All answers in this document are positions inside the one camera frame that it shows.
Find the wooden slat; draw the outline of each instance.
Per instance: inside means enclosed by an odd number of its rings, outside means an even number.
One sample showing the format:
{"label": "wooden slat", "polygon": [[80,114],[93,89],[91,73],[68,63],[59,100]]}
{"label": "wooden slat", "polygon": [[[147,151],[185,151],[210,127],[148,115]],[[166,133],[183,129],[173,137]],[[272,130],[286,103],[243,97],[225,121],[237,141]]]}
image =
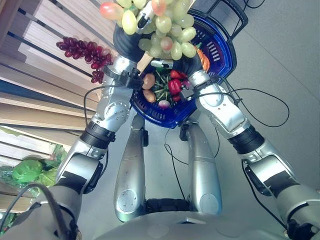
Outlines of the wooden slat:
{"label": "wooden slat", "polygon": [[56,46],[56,43],[61,41],[60,37],[36,22],[31,21],[26,16],[17,13],[9,30],[10,32],[23,37],[25,40],[42,48],[43,50],[55,55],[56,57],[78,67],[86,73],[92,73],[93,70],[91,69],[90,65],[86,64],[83,59],[75,60],[72,57],[65,57],[65,52]]}
{"label": "wooden slat", "polygon": [[[62,88],[64,90],[67,90],[71,93],[77,94],[82,97],[86,94],[88,89],[95,87],[95,85],[93,85],[90,81],[86,82],[87,83],[85,86],[86,88],[82,87],[79,84],[79,82],[77,84],[70,83],[65,79],[54,76],[30,64],[19,61],[13,57],[10,57],[2,53],[0,53],[0,64],[14,68],[15,70],[18,70],[22,73],[26,73],[48,84],[57,86],[59,88]],[[87,98],[95,102],[99,102],[98,96],[95,93],[89,94]]]}
{"label": "wooden slat", "polygon": [[95,87],[95,85],[92,86],[90,84],[91,78],[89,76],[84,75],[78,70],[67,66],[66,64],[28,46],[25,43],[20,42],[11,36],[7,36],[5,38],[0,52],[41,69],[48,74],[65,79],[73,84],[77,84],[87,90]]}
{"label": "wooden slat", "polygon": [[[29,5],[30,0],[24,0],[20,7],[23,10],[26,10],[28,9]],[[106,42],[94,35],[91,31],[48,0],[42,0],[39,2],[36,11],[33,13],[33,16],[49,27],[58,31],[63,36],[77,36],[79,40],[87,39],[89,41],[96,42],[100,46],[109,48]],[[111,53],[114,56],[118,54],[113,49],[111,49]]]}
{"label": "wooden slat", "polygon": [[83,131],[82,117],[0,103],[0,124]]}
{"label": "wooden slat", "polygon": [[4,132],[3,129],[0,129],[0,142],[18,146],[20,148],[29,149],[32,151],[41,152],[48,155],[52,153],[51,143],[48,141],[36,139],[22,134],[16,136]]}
{"label": "wooden slat", "polygon": [[15,158],[10,158],[7,156],[1,156],[0,155],[0,166],[10,166],[15,167],[18,165],[21,161]]}
{"label": "wooden slat", "polygon": [[101,16],[99,9],[89,0],[59,0],[63,6],[113,44],[116,23]]}
{"label": "wooden slat", "polygon": [[[53,86],[34,77],[25,75],[8,67],[0,65],[0,79],[11,84],[47,95],[80,107],[83,107],[83,97]],[[95,110],[97,103],[90,99],[87,100],[87,107]]]}
{"label": "wooden slat", "polygon": [[[16,196],[0,194],[0,212],[5,212]],[[30,197],[22,196],[13,206],[11,213],[23,213],[31,206]]]}
{"label": "wooden slat", "polygon": [[[84,111],[82,109],[77,109],[69,106],[62,106],[59,104],[54,104],[50,102],[40,101],[32,98],[27,98],[23,96],[16,96],[4,92],[0,92],[0,103],[9,104],[24,108],[38,109],[47,112],[53,112],[57,114],[66,114],[76,117],[85,117]],[[93,114],[88,111],[87,117],[92,118]]]}
{"label": "wooden slat", "polygon": [[48,154],[35,152],[35,151],[20,148],[20,147],[15,147],[15,146],[1,143],[1,142],[0,142],[0,155],[6,156],[9,158],[20,159],[20,160],[24,159],[27,156],[35,156],[35,157],[37,156],[39,158],[44,158],[44,159],[49,158]]}
{"label": "wooden slat", "polygon": [[0,3],[0,47],[14,21],[21,2],[22,0],[2,0]]}
{"label": "wooden slat", "polygon": [[31,128],[31,127],[9,127],[4,126],[4,128],[17,131],[19,133],[31,136],[33,138],[42,139],[55,144],[60,144],[64,146],[64,149],[68,151],[70,146],[76,141],[77,137],[74,134],[62,130],[48,130],[41,128]]}

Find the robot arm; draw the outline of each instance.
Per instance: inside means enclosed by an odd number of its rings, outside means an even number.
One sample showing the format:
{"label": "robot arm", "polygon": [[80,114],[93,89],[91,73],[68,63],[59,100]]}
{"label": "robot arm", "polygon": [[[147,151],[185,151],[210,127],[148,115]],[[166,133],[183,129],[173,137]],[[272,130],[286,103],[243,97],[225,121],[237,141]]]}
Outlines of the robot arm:
{"label": "robot arm", "polygon": [[[49,188],[60,206],[70,240],[77,237],[82,194],[90,193],[97,185],[103,169],[100,160],[108,154],[109,143],[115,141],[116,132],[129,116],[129,100],[133,89],[138,89],[143,84],[136,67],[144,51],[137,46],[141,33],[153,17],[149,1],[137,17],[135,34],[127,35],[122,28],[115,27],[113,42],[119,55],[113,65],[105,66],[102,86],[117,87],[103,88],[95,115],[61,163],[56,185]],[[21,236],[25,240],[59,239],[57,226],[44,195],[41,194],[35,200],[1,239],[19,239]]]}
{"label": "robot arm", "polygon": [[226,95],[205,95],[226,91],[217,84],[207,85],[210,77],[203,70],[196,71],[189,81],[200,93],[197,108],[208,115],[247,164],[245,171],[256,189],[263,195],[273,196],[289,237],[308,240],[319,234],[319,193],[296,180],[290,164]]}

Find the red bell pepper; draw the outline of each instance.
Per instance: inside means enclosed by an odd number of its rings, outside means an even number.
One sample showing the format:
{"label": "red bell pepper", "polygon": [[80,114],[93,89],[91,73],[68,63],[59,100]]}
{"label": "red bell pepper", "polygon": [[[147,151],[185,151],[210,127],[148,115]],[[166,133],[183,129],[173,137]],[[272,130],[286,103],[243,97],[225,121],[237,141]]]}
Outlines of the red bell pepper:
{"label": "red bell pepper", "polygon": [[179,79],[173,79],[168,82],[169,92],[172,96],[178,95],[181,92],[182,84]]}
{"label": "red bell pepper", "polygon": [[184,74],[183,72],[179,72],[177,70],[171,70],[170,77],[171,79],[179,79],[179,80],[184,80],[188,78],[186,74]]}

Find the red grapes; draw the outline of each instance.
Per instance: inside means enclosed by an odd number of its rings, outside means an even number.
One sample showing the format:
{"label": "red grapes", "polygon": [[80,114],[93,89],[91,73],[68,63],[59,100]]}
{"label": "red grapes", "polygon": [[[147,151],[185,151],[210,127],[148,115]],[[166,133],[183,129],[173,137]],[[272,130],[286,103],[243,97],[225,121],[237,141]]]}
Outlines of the red grapes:
{"label": "red grapes", "polygon": [[56,46],[65,51],[64,55],[67,58],[79,59],[84,57],[85,62],[95,70],[92,72],[91,82],[102,84],[104,65],[112,65],[112,55],[109,49],[104,49],[93,41],[86,42],[66,36],[63,37],[63,41],[58,41]]}

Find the silver metal casing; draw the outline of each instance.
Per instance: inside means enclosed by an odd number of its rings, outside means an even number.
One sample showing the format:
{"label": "silver metal casing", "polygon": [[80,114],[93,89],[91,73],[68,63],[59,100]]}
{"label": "silver metal casing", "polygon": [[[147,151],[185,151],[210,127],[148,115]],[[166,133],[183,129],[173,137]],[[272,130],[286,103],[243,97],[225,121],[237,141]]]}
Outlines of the silver metal casing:
{"label": "silver metal casing", "polygon": [[113,203],[115,215],[122,222],[140,216],[144,210],[144,125],[145,120],[136,115],[116,179]]}
{"label": "silver metal casing", "polygon": [[216,161],[205,133],[198,124],[187,129],[189,145],[190,203],[195,211],[219,214],[222,198]]}

